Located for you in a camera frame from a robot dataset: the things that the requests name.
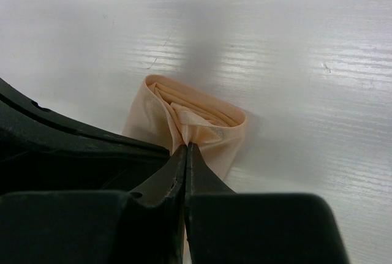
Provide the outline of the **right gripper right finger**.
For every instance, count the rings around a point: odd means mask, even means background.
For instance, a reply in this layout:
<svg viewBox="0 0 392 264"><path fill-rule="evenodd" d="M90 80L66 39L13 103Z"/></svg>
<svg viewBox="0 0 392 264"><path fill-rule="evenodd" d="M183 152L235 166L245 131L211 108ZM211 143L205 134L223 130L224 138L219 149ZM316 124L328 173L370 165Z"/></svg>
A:
<svg viewBox="0 0 392 264"><path fill-rule="evenodd" d="M200 148L189 143L186 160L186 186L184 220L187 241L193 242L195 229L212 227L222 217L223 199L235 192L229 188L206 164Z"/></svg>

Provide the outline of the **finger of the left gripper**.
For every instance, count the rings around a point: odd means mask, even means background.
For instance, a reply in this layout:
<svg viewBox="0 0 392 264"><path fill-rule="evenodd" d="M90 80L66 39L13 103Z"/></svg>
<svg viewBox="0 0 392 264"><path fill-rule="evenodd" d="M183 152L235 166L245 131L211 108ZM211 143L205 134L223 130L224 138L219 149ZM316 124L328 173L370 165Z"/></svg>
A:
<svg viewBox="0 0 392 264"><path fill-rule="evenodd" d="M130 191L168 161L167 149L41 107L1 81L1 193Z"/></svg>

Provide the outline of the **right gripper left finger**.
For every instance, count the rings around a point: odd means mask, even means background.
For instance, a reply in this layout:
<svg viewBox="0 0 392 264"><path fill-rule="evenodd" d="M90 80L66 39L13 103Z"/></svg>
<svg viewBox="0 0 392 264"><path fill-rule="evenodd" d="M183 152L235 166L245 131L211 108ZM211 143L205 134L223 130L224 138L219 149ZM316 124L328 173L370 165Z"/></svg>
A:
<svg viewBox="0 0 392 264"><path fill-rule="evenodd" d="M172 208L183 197L187 146L180 146L167 163L146 181L129 192L146 208Z"/></svg>

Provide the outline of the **orange cloth napkin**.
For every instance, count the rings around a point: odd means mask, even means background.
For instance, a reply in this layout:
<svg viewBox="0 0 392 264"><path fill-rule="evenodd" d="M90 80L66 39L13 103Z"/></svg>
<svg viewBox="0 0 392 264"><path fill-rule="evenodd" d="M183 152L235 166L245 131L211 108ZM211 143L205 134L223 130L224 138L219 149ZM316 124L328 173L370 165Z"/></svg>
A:
<svg viewBox="0 0 392 264"><path fill-rule="evenodd" d="M123 135L161 146L170 157L182 145L195 143L208 167L224 178L244 141L246 115L237 107L182 84L172 78L148 75L130 108ZM186 168L183 197L172 208L146 208L135 202L134 216L143 226L158 232L155 243L163 255L152 262L182 263L183 250L189 248L193 263L239 263L243 258L240 243L241 202L235 193L223 199L222 217L212 227L195 229L193 242L187 241L184 220Z"/></svg>

